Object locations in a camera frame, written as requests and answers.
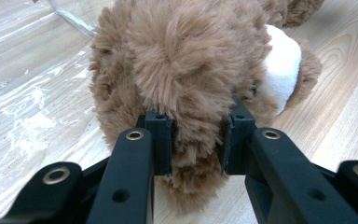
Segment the brown plush toy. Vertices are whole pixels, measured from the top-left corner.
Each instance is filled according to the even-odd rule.
[[[92,45],[90,90],[107,144],[156,110],[174,120],[172,176],[179,212],[201,209],[227,180],[216,149],[241,98],[257,126],[306,98],[322,65],[279,28],[306,21],[323,0],[117,0]]]

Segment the plastic sheet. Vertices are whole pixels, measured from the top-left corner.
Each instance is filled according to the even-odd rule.
[[[110,5],[0,1],[0,217],[41,167],[75,161],[87,168],[109,155],[92,113],[92,33],[85,34]]]

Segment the white fabric patch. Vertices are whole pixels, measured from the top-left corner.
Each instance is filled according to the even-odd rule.
[[[301,48],[282,30],[272,25],[266,26],[271,36],[269,44],[272,50],[263,62],[267,75],[264,83],[259,85],[259,89],[276,100],[279,107],[275,114],[279,115],[295,90],[301,62]]]

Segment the wood grain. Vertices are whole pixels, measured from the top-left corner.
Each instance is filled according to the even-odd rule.
[[[95,24],[111,1],[58,1]],[[282,114],[286,132],[312,161],[335,171],[358,160],[358,1],[326,0],[291,37],[307,38],[324,69],[314,93]],[[90,38],[46,1],[0,1],[0,217],[41,167],[83,168],[109,155],[88,91]],[[156,187],[156,223],[256,223],[243,185],[232,176],[203,212],[177,216]]]

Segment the stuffed animal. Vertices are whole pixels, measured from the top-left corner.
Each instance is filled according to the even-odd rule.
[[[117,0],[99,18],[90,90],[106,143],[146,110],[175,123],[172,176],[158,178],[179,212],[197,211],[226,180],[216,149],[236,94],[269,126],[305,99],[322,65],[280,30],[323,0]]]

